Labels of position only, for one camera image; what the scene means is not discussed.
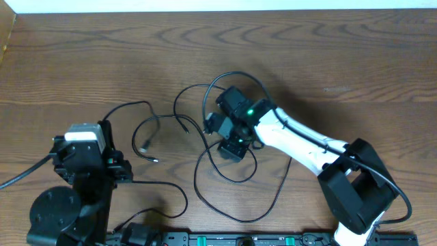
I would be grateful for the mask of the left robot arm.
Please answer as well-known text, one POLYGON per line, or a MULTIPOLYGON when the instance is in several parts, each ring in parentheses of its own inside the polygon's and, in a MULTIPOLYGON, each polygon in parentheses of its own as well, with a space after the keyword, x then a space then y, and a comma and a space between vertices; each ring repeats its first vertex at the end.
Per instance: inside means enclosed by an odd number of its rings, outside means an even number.
POLYGON ((113 190, 133 180, 132 166, 113 143, 111 123, 73 124, 49 152, 65 186, 33 202, 30 245, 99 245, 106 241, 113 190))

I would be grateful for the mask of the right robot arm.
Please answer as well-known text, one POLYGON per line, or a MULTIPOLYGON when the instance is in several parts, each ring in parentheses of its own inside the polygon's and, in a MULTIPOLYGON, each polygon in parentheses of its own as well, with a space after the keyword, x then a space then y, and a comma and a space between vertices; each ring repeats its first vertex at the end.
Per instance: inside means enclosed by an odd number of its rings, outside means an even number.
POLYGON ((271 100, 253 102, 236 87, 216 99, 221 113, 204 116, 207 133, 231 143, 230 153, 257 140, 286 153, 318 179, 339 222, 338 245, 366 245, 380 218, 400 194, 375 149, 366 141, 332 139, 291 118, 271 100))

